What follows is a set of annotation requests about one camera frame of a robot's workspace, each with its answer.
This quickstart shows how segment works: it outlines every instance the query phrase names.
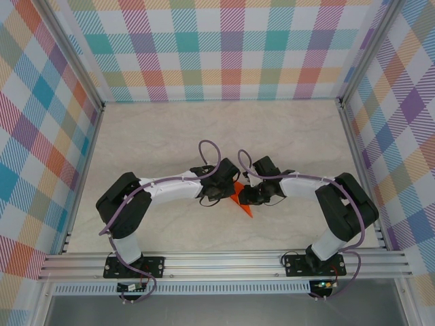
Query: orange object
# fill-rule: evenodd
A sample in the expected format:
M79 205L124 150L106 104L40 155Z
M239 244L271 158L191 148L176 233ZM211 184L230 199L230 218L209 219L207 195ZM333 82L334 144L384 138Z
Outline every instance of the orange object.
M233 199L251 218L254 218L254 216L252 216L251 208L249 207L249 205L240 205L239 194L243 190L243 187L244 187L244 185L242 185L240 182L236 181L234 183L234 188L236 190L236 194L231 195L231 199Z

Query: table surface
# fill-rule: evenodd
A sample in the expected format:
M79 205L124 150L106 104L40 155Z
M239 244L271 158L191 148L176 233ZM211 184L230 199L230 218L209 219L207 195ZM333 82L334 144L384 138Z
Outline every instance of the table surface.
M203 164L198 142L217 143L237 166L237 151L253 160L269 155L281 170L357 177L334 101L220 101L108 104L68 252L106 252L95 203L122 174L177 175ZM211 146L205 155L216 161ZM177 200L148 210L137 230L143 251L304 249L327 228L318 203L286 198L252 206L250 218L230 198L210 208ZM373 227L363 247L378 247Z

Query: marble-pattern surface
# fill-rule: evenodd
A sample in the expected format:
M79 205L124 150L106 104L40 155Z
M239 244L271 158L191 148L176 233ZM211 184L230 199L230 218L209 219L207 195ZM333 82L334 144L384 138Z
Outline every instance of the marble-pattern surface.
M269 155L281 169L337 176L355 166L334 101L220 101L108 104L68 252L110 250L95 203L124 172L164 177L202 165L197 144L215 141L236 165L237 151ZM216 154L205 147L210 162ZM137 234L144 251L303 249L326 229L318 203L287 198L253 206L251 219L231 199L201 207L178 200L151 208ZM365 247L377 247L369 228Z

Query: perforated metal strip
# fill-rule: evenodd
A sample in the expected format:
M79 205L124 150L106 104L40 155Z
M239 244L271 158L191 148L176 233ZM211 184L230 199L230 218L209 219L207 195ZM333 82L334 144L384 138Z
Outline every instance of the perforated metal strip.
M159 282L155 295L309 293L307 280ZM58 283L54 295L119 295L116 283Z

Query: gray floor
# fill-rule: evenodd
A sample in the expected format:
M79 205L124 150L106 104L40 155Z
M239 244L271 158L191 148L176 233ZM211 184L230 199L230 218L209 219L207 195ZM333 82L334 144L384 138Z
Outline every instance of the gray floor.
M327 302L308 295L153 295L136 306L118 297L55 297L46 326L401 326L393 280L358 280Z
M106 252L95 203L124 172L138 177L182 173L202 161L197 144L215 141L235 164L246 149L269 155L281 169L335 177L356 176L334 101L219 101L109 104L92 157L68 252ZM210 161L216 156L205 147ZM326 229L318 203L288 198L254 206L251 219L231 199L211 208L179 200L150 209L137 230L143 251L304 249ZM377 247L368 228L363 247Z

